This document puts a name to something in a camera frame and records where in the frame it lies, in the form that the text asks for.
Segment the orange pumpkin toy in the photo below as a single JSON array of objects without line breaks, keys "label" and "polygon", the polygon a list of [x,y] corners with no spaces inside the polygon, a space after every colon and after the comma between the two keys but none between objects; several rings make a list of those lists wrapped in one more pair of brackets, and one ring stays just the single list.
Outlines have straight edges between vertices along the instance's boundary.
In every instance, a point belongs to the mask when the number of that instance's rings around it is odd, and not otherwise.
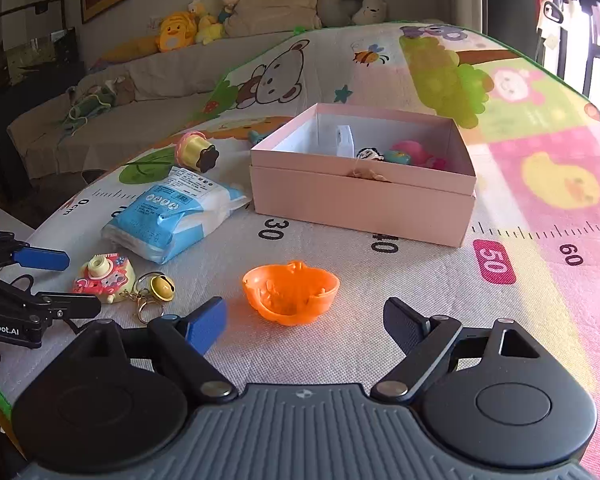
[{"label": "orange pumpkin toy", "polygon": [[242,277],[250,307],[283,326],[313,323],[330,309],[339,289],[335,274],[299,260],[257,266]]}]

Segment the blue white tissue pack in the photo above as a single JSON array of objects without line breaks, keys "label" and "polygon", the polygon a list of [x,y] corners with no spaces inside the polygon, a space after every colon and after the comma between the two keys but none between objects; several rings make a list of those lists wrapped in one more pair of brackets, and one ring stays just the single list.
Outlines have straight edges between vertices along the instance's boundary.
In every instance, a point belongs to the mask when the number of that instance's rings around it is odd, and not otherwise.
[{"label": "blue white tissue pack", "polygon": [[174,167],[102,228],[102,237],[143,259],[165,264],[213,233],[250,197]]}]

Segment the black haired doll figure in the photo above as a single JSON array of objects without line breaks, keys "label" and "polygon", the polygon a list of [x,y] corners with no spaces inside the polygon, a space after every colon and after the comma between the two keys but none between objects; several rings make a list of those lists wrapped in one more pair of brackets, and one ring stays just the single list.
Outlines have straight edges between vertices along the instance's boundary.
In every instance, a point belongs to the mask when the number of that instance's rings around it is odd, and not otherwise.
[{"label": "black haired doll figure", "polygon": [[376,162],[383,162],[385,157],[378,151],[377,148],[361,148],[356,154],[357,159],[361,160],[376,160]]}]

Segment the white battery charger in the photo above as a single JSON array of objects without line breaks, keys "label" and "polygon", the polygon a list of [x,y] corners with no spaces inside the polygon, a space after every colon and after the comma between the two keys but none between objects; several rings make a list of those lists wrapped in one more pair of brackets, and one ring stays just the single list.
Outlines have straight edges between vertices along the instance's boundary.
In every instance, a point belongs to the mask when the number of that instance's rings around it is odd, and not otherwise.
[{"label": "white battery charger", "polygon": [[354,137],[349,125],[339,125],[337,127],[336,155],[344,158],[355,158]]}]

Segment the beige covered sofa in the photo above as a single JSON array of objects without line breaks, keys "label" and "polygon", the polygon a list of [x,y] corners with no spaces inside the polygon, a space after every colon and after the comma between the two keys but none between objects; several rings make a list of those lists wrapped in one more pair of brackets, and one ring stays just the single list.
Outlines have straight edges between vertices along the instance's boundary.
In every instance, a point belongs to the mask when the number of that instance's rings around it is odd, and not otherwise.
[{"label": "beige covered sofa", "polygon": [[[83,77],[76,96],[58,93],[17,117],[12,143],[31,179],[108,170],[186,127],[233,68],[292,37],[291,32],[215,40],[110,65]],[[87,90],[123,79],[123,103],[90,118],[76,131],[62,125]]]}]

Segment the green cloth on sofa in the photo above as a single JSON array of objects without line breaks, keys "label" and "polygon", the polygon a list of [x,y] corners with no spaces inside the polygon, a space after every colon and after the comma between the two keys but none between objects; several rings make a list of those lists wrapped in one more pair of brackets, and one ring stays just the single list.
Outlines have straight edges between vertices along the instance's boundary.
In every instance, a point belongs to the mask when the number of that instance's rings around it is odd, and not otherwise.
[{"label": "green cloth on sofa", "polygon": [[62,122],[65,132],[74,133],[91,119],[111,110],[117,101],[116,92],[107,86],[94,86],[74,102]]}]

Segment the pink cardboard box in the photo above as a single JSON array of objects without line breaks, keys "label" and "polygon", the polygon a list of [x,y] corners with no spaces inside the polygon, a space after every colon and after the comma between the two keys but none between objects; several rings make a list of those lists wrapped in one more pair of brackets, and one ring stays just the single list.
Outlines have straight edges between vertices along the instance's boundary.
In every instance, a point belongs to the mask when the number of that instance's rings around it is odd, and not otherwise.
[{"label": "pink cardboard box", "polygon": [[[339,125],[351,127],[356,150],[412,140],[446,168],[338,157]],[[388,108],[311,106],[252,148],[250,179],[258,214],[449,247],[463,243],[476,203],[456,123]]]}]

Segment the pink tape roll toy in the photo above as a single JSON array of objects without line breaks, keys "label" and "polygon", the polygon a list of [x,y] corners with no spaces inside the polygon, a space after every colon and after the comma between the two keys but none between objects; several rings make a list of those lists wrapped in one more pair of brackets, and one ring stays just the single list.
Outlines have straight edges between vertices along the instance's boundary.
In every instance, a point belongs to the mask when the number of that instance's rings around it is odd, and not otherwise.
[{"label": "pink tape roll toy", "polygon": [[174,148],[175,163],[204,174],[215,167],[220,156],[215,145],[200,131],[186,131]]}]

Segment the colourful cartoon play mat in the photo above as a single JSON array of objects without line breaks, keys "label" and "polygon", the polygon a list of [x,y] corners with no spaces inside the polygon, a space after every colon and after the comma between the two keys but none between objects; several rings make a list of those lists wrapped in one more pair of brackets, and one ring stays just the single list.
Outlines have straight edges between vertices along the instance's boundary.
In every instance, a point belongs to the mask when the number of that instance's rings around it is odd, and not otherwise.
[{"label": "colourful cartoon play mat", "polygon": [[27,239],[0,479],[600,479],[600,113],[448,24],[294,35]]}]

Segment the pink teal toy in box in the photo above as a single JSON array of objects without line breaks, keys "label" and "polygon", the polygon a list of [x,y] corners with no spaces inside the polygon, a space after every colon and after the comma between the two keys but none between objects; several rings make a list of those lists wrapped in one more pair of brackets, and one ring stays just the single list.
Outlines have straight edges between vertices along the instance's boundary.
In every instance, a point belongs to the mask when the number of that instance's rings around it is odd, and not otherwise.
[{"label": "pink teal toy in box", "polygon": [[394,164],[445,170],[446,160],[427,152],[417,141],[404,140],[393,144],[382,153],[386,162]]}]

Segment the yellow duck plush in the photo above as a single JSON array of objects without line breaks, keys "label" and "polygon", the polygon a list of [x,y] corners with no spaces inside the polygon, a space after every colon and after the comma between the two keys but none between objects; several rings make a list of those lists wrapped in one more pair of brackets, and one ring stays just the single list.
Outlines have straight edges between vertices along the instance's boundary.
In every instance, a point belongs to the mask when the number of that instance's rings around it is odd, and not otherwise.
[{"label": "yellow duck plush", "polygon": [[161,22],[157,36],[125,41],[100,58],[108,63],[124,63],[159,52],[178,50],[191,46],[195,42],[196,33],[194,14],[175,12]]}]

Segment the small yellow plush toy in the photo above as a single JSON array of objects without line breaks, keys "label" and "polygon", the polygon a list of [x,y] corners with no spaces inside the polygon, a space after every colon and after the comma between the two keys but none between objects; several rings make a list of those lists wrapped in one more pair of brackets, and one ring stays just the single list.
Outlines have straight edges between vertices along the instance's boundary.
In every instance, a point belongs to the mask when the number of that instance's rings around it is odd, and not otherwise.
[{"label": "small yellow plush toy", "polygon": [[225,37],[223,24],[206,10],[201,0],[193,0],[187,9],[196,26],[195,44],[206,46]]}]

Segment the beige cushion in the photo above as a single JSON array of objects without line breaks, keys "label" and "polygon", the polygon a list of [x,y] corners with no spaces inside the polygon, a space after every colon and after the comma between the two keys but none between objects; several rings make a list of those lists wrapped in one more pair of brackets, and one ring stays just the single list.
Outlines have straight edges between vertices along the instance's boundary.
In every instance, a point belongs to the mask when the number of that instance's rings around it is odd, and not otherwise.
[{"label": "beige cushion", "polygon": [[230,38],[320,29],[318,0],[239,0],[224,22]]}]

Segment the grey neck pillow plush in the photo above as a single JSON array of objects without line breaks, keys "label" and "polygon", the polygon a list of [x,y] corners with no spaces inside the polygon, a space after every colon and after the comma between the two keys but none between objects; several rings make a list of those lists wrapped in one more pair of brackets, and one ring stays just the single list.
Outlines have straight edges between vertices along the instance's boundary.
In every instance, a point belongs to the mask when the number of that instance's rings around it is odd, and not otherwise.
[{"label": "grey neck pillow plush", "polygon": [[316,10],[324,27],[373,25],[388,18],[385,0],[317,0]]}]

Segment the yellow bell keychain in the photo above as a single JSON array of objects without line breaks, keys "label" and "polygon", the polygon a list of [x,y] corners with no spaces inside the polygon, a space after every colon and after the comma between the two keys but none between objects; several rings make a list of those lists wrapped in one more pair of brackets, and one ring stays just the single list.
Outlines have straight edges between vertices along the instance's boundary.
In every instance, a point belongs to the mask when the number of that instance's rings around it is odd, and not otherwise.
[{"label": "yellow bell keychain", "polygon": [[159,271],[141,275],[133,285],[136,317],[144,325],[154,318],[161,318],[166,313],[166,305],[174,297],[175,285],[172,278]]}]

